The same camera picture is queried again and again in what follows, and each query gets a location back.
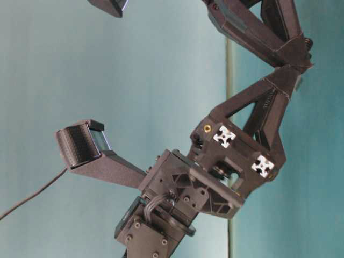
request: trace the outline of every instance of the black cable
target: black cable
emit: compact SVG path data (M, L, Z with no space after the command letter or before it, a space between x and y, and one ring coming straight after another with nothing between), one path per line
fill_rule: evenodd
M151 212L160 204L162 204L165 200L170 198L168 193L164 193L163 195L155 196L144 208L144 217L146 222L149 224L152 222L151 220Z
M22 200L21 202L19 202L18 204L16 204L15 206L13 206L12 208L10 208L8 211L6 211L4 214L2 214L0 216L0 220L2 220L3 218L5 218L7 215L9 215L11 212L13 212L14 210L16 210L17 208L19 208L20 206L22 206L23 204L27 203L28 201L30 201L32 198L36 197L37 195L39 195L41 192L43 192L45 189L47 189L48 187L50 187L52 185L52 183L54 183L57 179L59 179L65 172L67 171L67 168L64 168L57 176L55 176L52 180L50 180L47 184L45 184L40 190L38 190L37 192L35 192L34 194L26 197L24 200Z

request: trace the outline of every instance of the robotic arm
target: robotic arm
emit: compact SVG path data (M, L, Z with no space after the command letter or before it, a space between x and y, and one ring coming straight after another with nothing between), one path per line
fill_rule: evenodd
M122 17L125 0L89 0ZM249 10L260 0L203 0L210 20L228 38L275 71L215 107L191 134L187 156L166 150L143 172L119 157L104 125L84 120L56 132L72 173L137 188L136 198L115 232L124 257L170 257L199 212L231 219L256 188L272 181L285 163L279 127L302 73L312 65L312 40L300 28L293 0L262 0L259 20ZM255 103L243 129L230 117ZM221 180L237 176L231 187Z

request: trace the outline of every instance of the textured gripper pad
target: textured gripper pad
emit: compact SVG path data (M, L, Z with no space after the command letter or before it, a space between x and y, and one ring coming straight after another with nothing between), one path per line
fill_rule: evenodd
M87 124L70 126L56 133L61 155L68 167L76 167L100 156Z

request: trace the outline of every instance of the brass insert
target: brass insert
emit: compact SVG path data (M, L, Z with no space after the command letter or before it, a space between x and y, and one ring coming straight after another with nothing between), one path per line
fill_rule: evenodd
M210 133L212 128L211 128L211 125L205 125L204 128L203 128L204 132L206 133Z

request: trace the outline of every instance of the teal background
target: teal background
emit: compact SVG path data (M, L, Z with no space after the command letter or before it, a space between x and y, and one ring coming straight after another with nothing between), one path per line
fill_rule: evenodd
M53 133L105 124L146 170L226 97L225 39L201 1L129 1L125 18L86 0L0 0L0 212L63 167ZM121 257L114 228L139 194L65 174L0 222L0 257ZM173 257L227 257L227 221L200 215Z
M312 62L281 126L287 163L233 222L234 258L343 257L344 2L296 0ZM233 45L234 92L273 70ZM244 114L235 117L242 123Z

